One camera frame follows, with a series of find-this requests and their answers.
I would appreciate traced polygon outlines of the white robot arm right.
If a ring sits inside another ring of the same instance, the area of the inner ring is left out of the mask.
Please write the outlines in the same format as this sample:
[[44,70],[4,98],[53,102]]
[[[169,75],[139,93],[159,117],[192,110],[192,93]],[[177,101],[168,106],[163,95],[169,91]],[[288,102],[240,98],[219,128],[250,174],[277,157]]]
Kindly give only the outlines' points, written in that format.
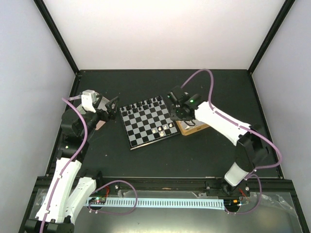
[[225,195],[236,193],[241,181],[269,155],[268,143],[257,136],[261,132],[261,126],[238,121],[209,101],[203,101],[199,94],[190,96],[179,86],[168,93],[168,99],[172,102],[172,120],[198,120],[221,133],[236,147],[234,163],[220,184]]

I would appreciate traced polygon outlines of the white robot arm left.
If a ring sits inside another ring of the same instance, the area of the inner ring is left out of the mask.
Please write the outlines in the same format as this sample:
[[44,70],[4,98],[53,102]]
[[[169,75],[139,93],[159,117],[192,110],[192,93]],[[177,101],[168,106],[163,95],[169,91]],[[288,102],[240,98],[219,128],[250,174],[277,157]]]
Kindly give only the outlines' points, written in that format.
[[75,221],[92,193],[101,193],[104,181],[101,171],[85,170],[73,188],[74,180],[85,159],[92,133],[114,120],[119,97],[111,100],[86,90],[63,100],[69,109],[62,114],[60,143],[55,172],[47,195],[33,219],[25,223],[27,233],[72,233]]

